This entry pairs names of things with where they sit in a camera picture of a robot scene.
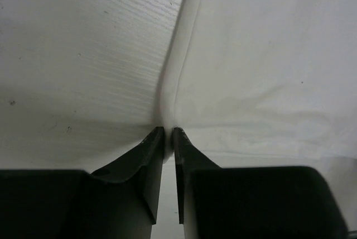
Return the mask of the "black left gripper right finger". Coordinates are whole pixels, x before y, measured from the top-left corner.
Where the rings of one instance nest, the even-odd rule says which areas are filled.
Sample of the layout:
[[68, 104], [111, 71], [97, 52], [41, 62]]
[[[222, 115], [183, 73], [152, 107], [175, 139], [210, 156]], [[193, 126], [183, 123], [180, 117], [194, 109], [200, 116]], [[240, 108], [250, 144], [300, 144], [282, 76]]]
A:
[[322, 175], [309, 166], [221, 168], [174, 128], [178, 217], [186, 238], [348, 238]]

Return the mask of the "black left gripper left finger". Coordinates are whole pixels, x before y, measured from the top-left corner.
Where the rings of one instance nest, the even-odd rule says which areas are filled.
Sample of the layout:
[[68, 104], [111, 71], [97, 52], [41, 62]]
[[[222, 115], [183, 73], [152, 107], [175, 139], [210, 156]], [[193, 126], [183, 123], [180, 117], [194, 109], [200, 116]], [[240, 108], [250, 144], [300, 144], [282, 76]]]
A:
[[164, 130], [92, 173], [2, 170], [2, 238], [150, 238]]

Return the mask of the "white tank top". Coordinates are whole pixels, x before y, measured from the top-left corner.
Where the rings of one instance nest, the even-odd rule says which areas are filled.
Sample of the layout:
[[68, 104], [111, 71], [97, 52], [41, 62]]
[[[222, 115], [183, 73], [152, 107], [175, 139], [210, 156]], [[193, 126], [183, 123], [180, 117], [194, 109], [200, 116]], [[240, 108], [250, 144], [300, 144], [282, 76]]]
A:
[[356, 0], [183, 0], [160, 112], [218, 155], [356, 158]]

